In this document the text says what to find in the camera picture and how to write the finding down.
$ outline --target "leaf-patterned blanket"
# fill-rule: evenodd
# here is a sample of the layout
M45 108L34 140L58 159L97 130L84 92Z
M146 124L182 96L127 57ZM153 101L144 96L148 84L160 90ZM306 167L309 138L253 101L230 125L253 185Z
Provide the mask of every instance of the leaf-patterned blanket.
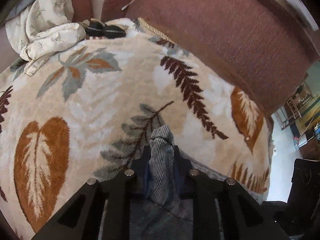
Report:
M90 177L110 179L167 124L198 162L267 195L271 132L240 87L129 19L127 37L85 40L33 76L0 75L0 209L24 240Z

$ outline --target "white floor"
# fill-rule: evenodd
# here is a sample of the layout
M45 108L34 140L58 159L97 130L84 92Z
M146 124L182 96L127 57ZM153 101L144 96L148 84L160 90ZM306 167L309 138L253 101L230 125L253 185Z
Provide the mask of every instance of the white floor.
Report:
M267 200L287 202L292 184L291 177L294 161L296 158L301 158L301 154L294 147L290 127L282 131L274 114L272 118L275 123L272 138L276 147L276 155L272 157L270 188Z

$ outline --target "silver screw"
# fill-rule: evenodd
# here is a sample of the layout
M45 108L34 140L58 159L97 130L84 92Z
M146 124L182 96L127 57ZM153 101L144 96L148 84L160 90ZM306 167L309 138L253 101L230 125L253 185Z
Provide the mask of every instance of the silver screw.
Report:
M96 183L96 179L95 178L90 178L90 179L88 179L87 180L87 183L89 184L89 185L93 185L93 184L95 184Z
M189 171L189 173L190 173L190 175L192 175L192 176L197 176L197 175L199 175L199 171L196 170L196 169L191 169L191 170Z
M124 172L124 174L125 174L126 176L132 176L132 175L134 174L134 170L126 170L126 171Z
M226 179L227 184L229 185L235 185L236 184L236 180L233 178L227 178Z

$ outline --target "fleece blanket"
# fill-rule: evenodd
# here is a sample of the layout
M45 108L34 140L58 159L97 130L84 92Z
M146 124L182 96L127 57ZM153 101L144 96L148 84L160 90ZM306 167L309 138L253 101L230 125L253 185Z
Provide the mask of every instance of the fleece blanket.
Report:
M197 163L265 199L273 147L257 104L165 35L108 24L127 36L81 41L32 77L19 62L0 75L0 209L18 236L31 239L88 178L129 167L165 124Z
M54 53L85 38L81 25L71 22L73 12L71 0L36 0L6 22L12 48L28 61L28 75L32 76Z

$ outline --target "gray striped fabric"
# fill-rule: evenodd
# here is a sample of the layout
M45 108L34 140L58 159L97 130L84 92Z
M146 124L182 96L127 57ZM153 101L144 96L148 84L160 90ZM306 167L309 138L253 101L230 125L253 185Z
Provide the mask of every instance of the gray striped fabric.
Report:
M154 130L149 144L151 147L149 165L152 174L152 181L149 185L150 192L148 200L131 202L130 239L191 240L192 201L180 200L175 192L173 175L174 139L169 127L164 125ZM180 154L189 159L195 169L204 172L210 178L218 180L227 178L227 176L190 158L181 149ZM263 195L250 190L247 191L258 203L262 203Z

